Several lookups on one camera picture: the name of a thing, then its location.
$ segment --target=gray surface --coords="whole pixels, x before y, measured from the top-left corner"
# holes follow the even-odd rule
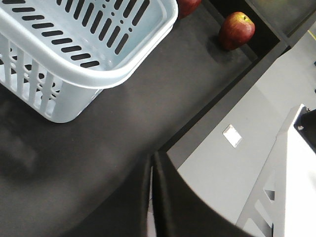
[[[301,103],[316,108],[315,55],[316,41],[305,34],[179,168],[193,190],[229,221],[236,222],[290,108]],[[207,124],[203,119],[169,151],[171,158],[190,139],[198,139],[199,128]],[[243,137],[236,149],[222,135],[229,124]]]

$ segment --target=plastic basket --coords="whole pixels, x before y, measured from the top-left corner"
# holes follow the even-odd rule
[[[1,0],[0,82],[68,122],[127,80],[177,18],[175,0]]]

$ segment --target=black shelf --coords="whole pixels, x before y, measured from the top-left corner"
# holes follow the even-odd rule
[[[246,0],[292,47],[316,21],[314,0]]]

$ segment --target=small label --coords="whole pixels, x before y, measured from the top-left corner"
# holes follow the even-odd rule
[[[223,135],[226,137],[226,139],[234,148],[236,148],[239,142],[241,141],[240,134],[236,131],[236,129],[231,124],[225,129],[225,131],[223,132]]]

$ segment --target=basket slot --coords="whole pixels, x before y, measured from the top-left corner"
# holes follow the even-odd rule
[[[35,8],[33,7],[15,7],[12,8],[13,12],[33,12],[35,11]]]
[[[85,12],[84,18],[82,20],[82,25],[83,26],[87,26],[88,21],[89,21],[91,15],[92,15],[93,9],[94,9],[94,4],[90,3],[87,11]]]
[[[63,53],[76,52],[76,51],[80,51],[80,50],[82,50],[82,48],[79,45],[69,46],[69,47],[65,47],[65,48],[61,49],[61,51]]]
[[[118,34],[120,32],[120,27],[119,26],[116,26],[107,42],[107,47],[111,48],[115,39],[118,37]]]
[[[22,16],[22,19],[25,21],[34,21],[34,20],[45,19],[45,17],[43,15],[28,15],[28,16]]]
[[[51,22],[36,23],[36,24],[33,24],[32,27],[34,29],[50,28],[50,27],[54,27],[54,24]]]
[[[83,68],[92,68],[95,66],[100,65],[98,61],[91,61],[91,62],[86,62],[86,63],[81,63],[80,66]]]
[[[71,59],[74,61],[86,59],[86,58],[91,58],[91,55],[89,53],[82,53],[82,54],[77,54],[77,55],[71,56]]]
[[[120,53],[120,51],[122,50],[122,48],[126,44],[127,40],[128,40],[128,34],[124,34],[124,36],[122,37],[122,39],[118,43],[118,46],[115,49],[115,54],[119,54]]]
[[[94,22],[93,22],[91,29],[90,29],[90,32],[92,34],[94,34],[96,29],[98,28],[100,21],[102,19],[102,16],[103,16],[103,11],[98,11],[98,14],[96,15]]]
[[[32,70],[31,75],[29,79],[29,103],[33,105],[35,103],[35,93],[37,90],[37,84],[38,84],[38,74],[39,74],[39,64],[36,61],[32,61]]]
[[[108,18],[104,23],[104,26],[99,34],[99,40],[102,41],[109,30],[110,25],[112,24],[111,18]]]
[[[62,38],[62,39],[54,39],[51,42],[52,44],[57,45],[57,44],[72,43],[73,40],[71,38]]]
[[[22,4],[25,3],[24,0],[2,0],[4,4]]]
[[[64,32],[60,31],[60,30],[54,30],[54,31],[46,31],[46,32],[42,32],[42,36],[44,37],[51,37],[51,36],[60,36],[63,35]]]
[[[71,8],[72,4],[73,4],[73,0],[67,0],[67,4],[65,6],[66,12],[70,12],[70,8]]]
[[[141,7],[139,8],[138,12],[136,13],[133,21],[132,21],[132,24],[134,26],[136,26],[139,22],[139,20],[142,18],[145,10],[147,9],[147,7],[149,6],[149,0],[144,0],[143,4],[141,5]]]
[[[75,18],[76,20],[78,20],[78,18],[79,18],[80,12],[81,12],[82,7],[83,7],[83,4],[84,4],[84,0],[79,0],[79,1],[78,1],[76,10],[75,10],[75,12],[74,12],[74,18]]]
[[[16,65],[17,71],[17,89],[16,93],[22,96],[23,93],[23,83],[24,83],[24,51],[18,48],[17,50],[18,60]]]
[[[136,3],[136,0],[130,0],[127,7],[125,8],[124,12],[123,12],[123,17],[127,18],[131,12],[131,10],[133,9],[134,5]]]
[[[116,0],[114,3],[114,9],[118,10],[122,4],[123,0]]]
[[[47,73],[45,83],[42,87],[42,96],[41,96],[41,104],[40,111],[42,113],[46,113],[48,101],[51,99],[51,88],[53,87],[54,76],[51,73]]]

